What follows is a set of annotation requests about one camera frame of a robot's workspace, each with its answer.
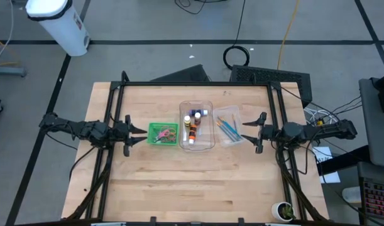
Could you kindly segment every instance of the clear plastic container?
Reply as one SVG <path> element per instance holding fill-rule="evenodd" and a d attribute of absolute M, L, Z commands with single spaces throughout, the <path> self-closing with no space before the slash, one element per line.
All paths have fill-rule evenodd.
<path fill-rule="evenodd" d="M 230 147 L 244 142 L 242 134 L 242 122 L 239 107 L 231 105 L 214 109 L 212 112 L 216 132 L 219 134 L 221 146 Z"/>
<path fill-rule="evenodd" d="M 200 110 L 202 116 L 201 122 L 197 126 L 194 144 L 189 144 L 189 128 L 185 126 L 184 117 L 190 116 L 190 123 L 194 124 L 194 115 L 191 112 L 193 110 Z M 183 101 L 179 105 L 179 113 L 179 145 L 181 148 L 185 151 L 208 151 L 216 145 L 211 102 L 208 100 Z"/>

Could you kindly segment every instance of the white cylinder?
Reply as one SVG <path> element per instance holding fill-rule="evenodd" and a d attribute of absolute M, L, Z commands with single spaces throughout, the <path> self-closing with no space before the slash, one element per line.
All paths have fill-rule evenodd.
<path fill-rule="evenodd" d="M 291 204 L 289 204 L 289 203 L 287 203 L 287 202 L 274 203 L 273 206 L 272 206 L 272 214 L 273 214 L 273 217 L 274 217 L 275 219 L 277 219 L 277 220 L 281 220 L 281 221 L 283 221 L 283 222 L 290 222 L 290 221 L 292 220 L 292 218 L 289 219 L 289 220 L 285 220 L 284 218 L 281 217 L 281 215 L 280 215 L 279 212 L 278 212 L 278 208 L 279 208 L 279 206 L 280 206 L 280 205 L 283 205 L 283 204 L 286 204 L 286 205 L 290 205 L 290 206 L 291 206 Z"/>
<path fill-rule="evenodd" d="M 87 53 L 89 34 L 72 0 L 29 0 L 26 5 L 31 20 L 38 21 L 72 57 Z"/>

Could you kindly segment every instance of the pink scissors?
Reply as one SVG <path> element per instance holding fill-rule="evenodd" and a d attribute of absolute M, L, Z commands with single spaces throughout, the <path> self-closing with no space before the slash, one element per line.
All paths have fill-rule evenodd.
<path fill-rule="evenodd" d="M 155 138 L 154 143 L 159 140 L 163 143 L 176 140 L 176 130 L 168 126 L 163 126 Z"/>

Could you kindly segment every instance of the table leg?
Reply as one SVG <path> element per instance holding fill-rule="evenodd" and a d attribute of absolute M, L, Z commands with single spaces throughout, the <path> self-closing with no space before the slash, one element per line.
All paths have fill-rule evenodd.
<path fill-rule="evenodd" d="M 319 171 L 319 176 L 322 176 L 354 166 L 360 161 L 370 163 L 368 145 L 357 148 L 349 153 L 345 153 L 340 156 L 333 157 L 332 159 L 318 163 L 317 170 Z"/>

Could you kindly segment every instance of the wooden tabletop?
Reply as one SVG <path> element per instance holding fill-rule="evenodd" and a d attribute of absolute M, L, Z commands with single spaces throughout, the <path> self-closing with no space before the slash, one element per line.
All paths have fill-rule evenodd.
<path fill-rule="evenodd" d="M 95 83 L 92 89 L 87 121 L 103 121 L 110 83 Z M 296 83 L 283 87 L 299 95 Z M 274 92 L 277 118 L 282 126 L 277 94 Z M 118 97 L 115 93 L 114 103 Z M 305 124 L 299 99 L 283 90 L 288 121 Z M 130 114 L 133 124 L 147 130 L 150 122 L 179 123 L 179 103 L 184 100 L 209 100 L 213 108 L 237 105 L 242 122 L 255 121 L 267 112 L 272 123 L 266 87 L 186 87 L 126 86 L 120 119 Z M 242 127 L 243 134 L 257 136 L 257 127 Z M 271 206 L 285 201 L 280 169 L 275 150 L 264 141 L 263 154 L 245 141 L 224 148 L 215 135 L 216 145 L 207 152 L 187 153 L 179 146 L 153 146 L 146 142 L 131 148 L 123 156 L 123 143 L 117 143 L 109 179 L 105 221 L 148 222 L 156 216 L 159 222 L 275 222 Z M 90 149 L 81 141 L 77 158 Z M 94 151 L 74 169 L 63 217 L 69 216 L 90 189 L 96 162 Z M 304 171 L 305 151 L 296 150 L 298 169 Z M 309 172 L 300 175 L 303 192 L 320 214 L 328 217 L 326 203 L 313 155 Z M 296 203 L 292 189 L 293 203 Z M 93 216 L 97 215 L 100 194 L 96 195 Z"/>

